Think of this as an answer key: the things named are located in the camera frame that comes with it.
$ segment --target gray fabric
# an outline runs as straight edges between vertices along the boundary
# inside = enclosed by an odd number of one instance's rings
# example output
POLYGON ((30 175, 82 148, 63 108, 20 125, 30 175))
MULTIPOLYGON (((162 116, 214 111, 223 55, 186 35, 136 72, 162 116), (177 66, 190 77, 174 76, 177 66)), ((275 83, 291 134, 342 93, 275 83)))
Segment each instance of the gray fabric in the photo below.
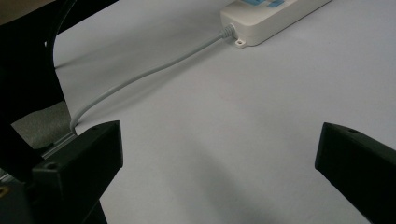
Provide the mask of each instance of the gray fabric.
POLYGON ((65 102, 31 113, 12 127, 32 148, 46 147, 70 132, 70 114, 65 102))

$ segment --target power cord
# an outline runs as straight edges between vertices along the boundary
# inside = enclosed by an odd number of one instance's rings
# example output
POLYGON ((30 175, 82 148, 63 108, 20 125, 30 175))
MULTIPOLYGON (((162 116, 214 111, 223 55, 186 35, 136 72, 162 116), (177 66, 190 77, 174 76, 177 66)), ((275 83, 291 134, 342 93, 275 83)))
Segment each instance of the power cord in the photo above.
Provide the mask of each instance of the power cord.
POLYGON ((105 100, 107 97, 109 97, 110 95, 116 93, 117 91, 120 91, 122 88, 136 82, 137 80, 143 78, 143 77, 147 77, 149 75, 152 75, 156 72, 162 71, 163 69, 166 69, 172 65, 175 65, 177 63, 180 63, 181 61, 189 58, 190 56, 194 55, 195 53, 209 47, 210 45, 214 44, 215 42, 217 42, 218 40, 221 39, 225 39, 229 36, 232 36, 235 33, 235 29, 233 28, 232 25, 228 25, 226 27, 224 27, 216 36, 208 39, 206 42, 204 42, 203 44, 201 44, 200 46, 198 46, 197 48, 194 48, 184 54, 182 54, 181 56, 177 57, 174 60, 171 60, 167 63, 164 63, 158 67, 155 67, 153 69, 148 70, 147 72, 144 72, 136 77, 132 77, 124 82, 122 82, 121 84, 114 86, 112 88, 110 88, 109 90, 105 91, 104 93, 100 94, 99 96, 97 96, 96 98, 90 100, 87 104, 85 104, 81 109, 78 110, 77 114, 72 118, 71 122, 70 122, 70 130, 72 131, 72 133, 74 135, 77 135, 76 133, 76 126, 78 125, 78 121, 79 119, 81 119, 81 117, 92 107, 94 107, 95 105, 99 104, 100 102, 102 102, 103 100, 105 100))

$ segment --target white surface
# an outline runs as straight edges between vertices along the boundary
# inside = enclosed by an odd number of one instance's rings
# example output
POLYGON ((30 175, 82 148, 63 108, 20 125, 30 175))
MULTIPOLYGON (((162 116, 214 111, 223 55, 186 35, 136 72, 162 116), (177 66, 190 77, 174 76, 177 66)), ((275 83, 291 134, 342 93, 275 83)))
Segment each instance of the white surface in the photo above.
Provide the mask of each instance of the white surface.
MULTIPOLYGON (((215 34, 226 0, 119 1, 59 36, 71 114, 215 34)), ((314 168, 321 125, 396 148, 396 1, 333 0, 254 48, 221 43, 93 108, 119 119, 109 223, 368 223, 314 168)))
POLYGON ((234 27, 235 45, 242 49, 262 43, 329 1, 285 0, 277 7, 269 7, 270 1, 253 6, 236 0, 221 10, 221 23, 234 27))

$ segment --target power strip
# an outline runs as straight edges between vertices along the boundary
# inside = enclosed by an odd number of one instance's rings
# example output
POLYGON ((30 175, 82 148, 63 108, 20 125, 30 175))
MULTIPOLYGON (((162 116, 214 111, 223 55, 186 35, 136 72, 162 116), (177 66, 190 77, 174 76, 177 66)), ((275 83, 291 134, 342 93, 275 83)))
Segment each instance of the power strip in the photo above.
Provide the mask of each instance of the power strip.
POLYGON ((233 25, 235 45, 256 46, 331 0, 237 0, 221 10, 225 27, 233 25))

